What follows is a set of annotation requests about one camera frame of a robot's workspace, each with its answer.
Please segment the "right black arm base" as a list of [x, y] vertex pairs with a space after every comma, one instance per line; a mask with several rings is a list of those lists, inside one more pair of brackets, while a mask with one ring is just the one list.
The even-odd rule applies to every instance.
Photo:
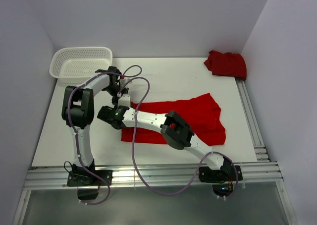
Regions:
[[199, 168], [199, 181], [211, 183], [213, 192], [220, 197], [229, 196], [236, 184], [242, 180], [240, 166], [229, 166], [220, 170], [212, 170], [209, 167]]

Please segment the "bright red t-shirt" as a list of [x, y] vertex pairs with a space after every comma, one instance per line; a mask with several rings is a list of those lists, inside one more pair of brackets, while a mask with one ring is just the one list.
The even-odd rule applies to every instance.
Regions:
[[[220, 122], [221, 108], [210, 93], [189, 100], [142, 103], [139, 110], [159, 114], [175, 111], [190, 124], [194, 133], [208, 146], [225, 143], [225, 128]], [[133, 131], [133, 128], [123, 128], [121, 141], [132, 142]], [[137, 129], [135, 142], [167, 144], [160, 133], [142, 128]]]

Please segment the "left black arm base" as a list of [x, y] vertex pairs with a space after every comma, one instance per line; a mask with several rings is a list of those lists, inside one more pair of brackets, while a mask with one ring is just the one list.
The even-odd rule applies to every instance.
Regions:
[[67, 187], [77, 187], [77, 197], [81, 201], [90, 202], [99, 195], [101, 186], [110, 186], [113, 171], [110, 169], [96, 170], [95, 161], [85, 167], [87, 172], [80, 166], [69, 161], [64, 162], [64, 170], [68, 173]]

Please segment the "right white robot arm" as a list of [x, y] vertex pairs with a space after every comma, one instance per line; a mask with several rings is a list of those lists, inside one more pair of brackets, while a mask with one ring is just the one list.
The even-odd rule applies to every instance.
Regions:
[[111, 108], [103, 106], [97, 118], [115, 129], [138, 127], [160, 133], [166, 143], [176, 150], [186, 150], [214, 170], [215, 177], [226, 180], [232, 173], [232, 162], [213, 151], [194, 133], [189, 123], [177, 112], [155, 114], [137, 111], [126, 106]]

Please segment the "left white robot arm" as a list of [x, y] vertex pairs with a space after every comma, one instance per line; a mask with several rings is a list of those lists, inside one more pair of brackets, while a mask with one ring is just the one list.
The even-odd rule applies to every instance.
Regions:
[[113, 106], [102, 107], [99, 112], [106, 116], [106, 122], [111, 123], [119, 98], [128, 92], [127, 88], [121, 88], [121, 78], [119, 69], [110, 66], [107, 70], [97, 70], [93, 77], [77, 86], [65, 88], [61, 116], [73, 135], [75, 157], [72, 168], [82, 168], [78, 178], [85, 185], [93, 184], [97, 178], [90, 145], [90, 125], [95, 117], [94, 97], [101, 91], [112, 96]]

